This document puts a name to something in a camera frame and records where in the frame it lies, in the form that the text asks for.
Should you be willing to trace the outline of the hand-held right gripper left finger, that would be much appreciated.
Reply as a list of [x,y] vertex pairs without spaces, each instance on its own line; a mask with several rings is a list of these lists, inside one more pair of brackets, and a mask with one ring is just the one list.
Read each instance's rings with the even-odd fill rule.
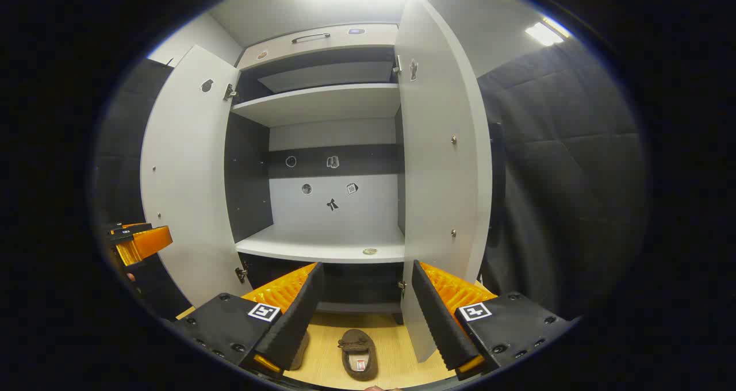
[[203,351],[278,380],[291,368],[323,291],[324,265],[310,263],[242,296],[216,294],[172,325]]

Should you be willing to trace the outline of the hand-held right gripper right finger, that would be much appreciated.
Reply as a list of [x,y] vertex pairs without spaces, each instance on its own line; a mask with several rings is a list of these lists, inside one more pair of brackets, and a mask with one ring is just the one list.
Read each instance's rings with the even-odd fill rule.
[[576,325],[521,293],[492,294],[418,260],[412,288],[445,366],[459,380],[527,359]]

